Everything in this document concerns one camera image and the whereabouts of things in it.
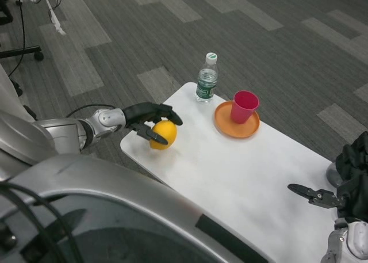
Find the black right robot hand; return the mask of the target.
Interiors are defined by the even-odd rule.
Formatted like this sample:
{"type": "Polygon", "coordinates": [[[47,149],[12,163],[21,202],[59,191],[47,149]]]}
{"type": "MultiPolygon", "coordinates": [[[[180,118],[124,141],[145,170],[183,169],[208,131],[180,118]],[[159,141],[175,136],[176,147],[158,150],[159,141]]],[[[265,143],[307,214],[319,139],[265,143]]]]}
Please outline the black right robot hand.
{"type": "Polygon", "coordinates": [[[336,208],[340,218],[367,221],[367,132],[359,135],[352,144],[343,147],[336,157],[335,167],[341,184],[336,193],[325,189],[313,190],[299,184],[287,188],[304,197],[309,204],[322,208],[336,208]]]}

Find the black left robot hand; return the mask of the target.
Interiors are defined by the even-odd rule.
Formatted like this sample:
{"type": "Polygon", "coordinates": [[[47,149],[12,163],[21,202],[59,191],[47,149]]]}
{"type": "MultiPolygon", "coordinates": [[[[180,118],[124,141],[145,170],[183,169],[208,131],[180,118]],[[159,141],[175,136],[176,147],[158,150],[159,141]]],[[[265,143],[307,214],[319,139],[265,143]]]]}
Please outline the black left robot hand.
{"type": "Polygon", "coordinates": [[[145,122],[151,121],[157,124],[164,117],[175,125],[183,124],[182,119],[173,111],[172,106],[166,104],[142,102],[124,108],[122,112],[125,116],[125,128],[136,131],[140,137],[154,140],[159,144],[168,144],[168,141],[162,135],[154,132],[145,122]]]}

